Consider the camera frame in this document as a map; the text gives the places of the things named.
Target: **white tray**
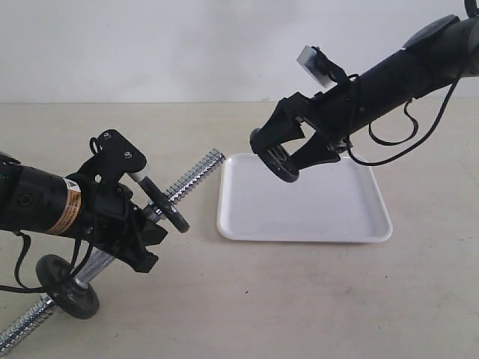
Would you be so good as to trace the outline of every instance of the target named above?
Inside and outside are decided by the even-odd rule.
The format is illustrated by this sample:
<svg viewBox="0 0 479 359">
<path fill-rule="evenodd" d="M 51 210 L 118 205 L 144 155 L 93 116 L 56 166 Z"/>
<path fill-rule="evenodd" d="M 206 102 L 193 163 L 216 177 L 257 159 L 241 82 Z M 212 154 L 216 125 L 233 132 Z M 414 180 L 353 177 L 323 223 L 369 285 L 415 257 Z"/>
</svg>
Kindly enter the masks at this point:
<svg viewBox="0 0 479 359">
<path fill-rule="evenodd" d="M 250 153 L 222 166 L 217 227 L 243 241 L 377 243 L 392 234 L 370 167 L 343 157 L 286 183 Z"/>
</svg>

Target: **white wall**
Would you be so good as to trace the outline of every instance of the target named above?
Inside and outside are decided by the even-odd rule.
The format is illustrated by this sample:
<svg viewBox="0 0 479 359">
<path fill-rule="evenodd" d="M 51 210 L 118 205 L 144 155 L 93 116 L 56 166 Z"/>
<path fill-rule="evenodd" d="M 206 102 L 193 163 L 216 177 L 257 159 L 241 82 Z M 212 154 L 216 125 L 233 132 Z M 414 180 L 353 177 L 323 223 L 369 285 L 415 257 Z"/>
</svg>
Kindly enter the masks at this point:
<svg viewBox="0 0 479 359">
<path fill-rule="evenodd" d="M 3 0 L 0 102 L 278 100 L 317 45 L 367 70 L 462 0 Z M 479 79 L 460 96 L 478 96 Z"/>
</svg>

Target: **warning label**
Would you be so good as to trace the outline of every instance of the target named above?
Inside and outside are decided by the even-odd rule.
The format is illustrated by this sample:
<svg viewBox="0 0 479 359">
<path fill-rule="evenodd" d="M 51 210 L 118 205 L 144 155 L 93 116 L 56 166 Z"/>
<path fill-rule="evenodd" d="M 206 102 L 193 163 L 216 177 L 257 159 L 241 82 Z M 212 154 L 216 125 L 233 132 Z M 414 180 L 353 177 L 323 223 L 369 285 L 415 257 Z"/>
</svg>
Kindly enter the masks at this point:
<svg viewBox="0 0 479 359">
<path fill-rule="evenodd" d="M 82 191 L 80 190 L 78 183 L 66 178 L 64 178 L 64 181 L 67 185 L 67 202 L 64 211 L 53 227 L 47 231 L 48 234 L 56 236 L 62 234 L 71 227 L 76 220 L 80 211 L 80 206 L 82 205 Z"/>
</svg>

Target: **threaded metal rod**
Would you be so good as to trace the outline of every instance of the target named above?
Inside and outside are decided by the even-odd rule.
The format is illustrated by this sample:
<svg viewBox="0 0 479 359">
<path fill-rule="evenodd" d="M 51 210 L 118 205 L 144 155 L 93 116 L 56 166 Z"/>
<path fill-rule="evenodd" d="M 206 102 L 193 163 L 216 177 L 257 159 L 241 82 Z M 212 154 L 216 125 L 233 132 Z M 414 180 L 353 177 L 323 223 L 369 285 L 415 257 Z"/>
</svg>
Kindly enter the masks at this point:
<svg viewBox="0 0 479 359">
<path fill-rule="evenodd" d="M 180 202 L 192 189 L 211 174 L 225 160 L 225 156 L 218 150 L 211 150 L 203 157 L 191 170 L 186 172 L 178 181 L 176 181 L 165 193 L 173 204 Z M 145 215 L 154 222 L 164 218 L 161 210 L 153 204 L 149 204 L 144 209 Z M 95 250 L 85 267 L 76 275 L 75 282 L 84 288 L 93 280 L 103 269 L 108 267 L 115 258 L 100 250 Z M 42 298 L 25 312 L 20 318 L 12 323 L 5 331 L 0 334 L 0 358 L 11 352 L 28 335 L 33 333 L 42 325 L 57 308 L 55 302 L 47 295 Z"/>
<path fill-rule="evenodd" d="M 45 322 L 55 311 L 56 304 L 44 295 L 3 333 L 0 334 L 0 358 L 10 353 L 20 342 Z"/>
</svg>

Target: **beige tabletop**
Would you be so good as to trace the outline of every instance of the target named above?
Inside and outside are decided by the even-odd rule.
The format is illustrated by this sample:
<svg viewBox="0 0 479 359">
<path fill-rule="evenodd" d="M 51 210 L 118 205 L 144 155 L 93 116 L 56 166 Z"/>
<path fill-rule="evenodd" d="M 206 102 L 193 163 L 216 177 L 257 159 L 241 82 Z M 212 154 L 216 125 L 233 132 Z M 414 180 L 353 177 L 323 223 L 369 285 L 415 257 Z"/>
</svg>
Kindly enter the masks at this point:
<svg viewBox="0 0 479 359">
<path fill-rule="evenodd" d="M 439 105 L 425 99 L 411 106 L 421 134 Z M 274 107 L 2 105 L 0 150 L 67 175 L 91 155 L 90 137 L 117 129 L 148 157 L 151 177 L 166 188 L 213 148 L 226 156 L 249 153 L 250 131 Z M 178 205 L 191 224 L 188 233 L 163 222 L 170 235 L 151 249 L 159 255 L 151 273 L 113 262 L 92 282 L 101 303 L 94 318 L 56 312 L 9 358 L 477 358 L 478 114 L 477 99 L 454 100 L 429 141 L 373 169 L 394 227 L 387 242 L 224 239 L 216 229 L 216 171 Z M 410 126 L 398 109 L 374 129 L 393 141 Z M 355 152 L 370 161 L 398 151 L 374 144 L 366 130 L 353 140 Z M 38 259 L 69 259 L 73 241 L 32 237 L 22 277 L 36 286 Z M 13 234 L 0 233 L 0 283 L 14 284 L 20 248 Z M 37 300 L 0 292 L 0 325 Z"/>
</svg>

